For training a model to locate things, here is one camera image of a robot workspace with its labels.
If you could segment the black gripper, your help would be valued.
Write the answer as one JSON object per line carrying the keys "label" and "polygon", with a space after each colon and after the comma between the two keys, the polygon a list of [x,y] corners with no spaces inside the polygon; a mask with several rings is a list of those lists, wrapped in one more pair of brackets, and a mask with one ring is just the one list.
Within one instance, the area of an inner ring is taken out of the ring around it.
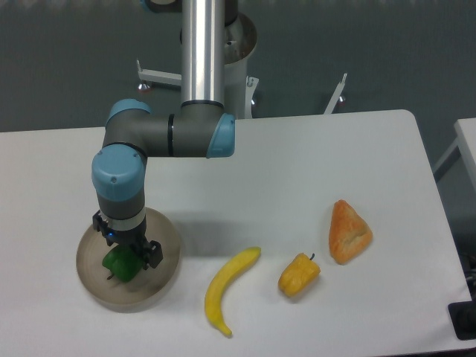
{"label": "black gripper", "polygon": [[131,230],[114,230],[108,226],[107,221],[103,220],[101,212],[98,210],[92,217],[92,227],[101,234],[108,246],[113,244],[129,246],[142,261],[143,270],[156,268],[164,259],[161,244],[146,239],[147,224],[145,222]]}

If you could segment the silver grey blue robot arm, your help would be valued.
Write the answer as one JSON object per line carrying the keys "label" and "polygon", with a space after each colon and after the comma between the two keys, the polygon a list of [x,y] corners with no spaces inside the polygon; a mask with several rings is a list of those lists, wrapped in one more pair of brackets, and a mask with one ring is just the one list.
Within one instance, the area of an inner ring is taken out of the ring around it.
{"label": "silver grey blue robot arm", "polygon": [[92,160],[100,208],[93,228],[107,245],[129,248],[144,269],[156,268],[163,259],[160,243],[146,238],[148,158],[234,154],[235,119],[225,113],[225,8],[224,1],[183,1],[180,112],[159,117],[143,102],[117,102]]}

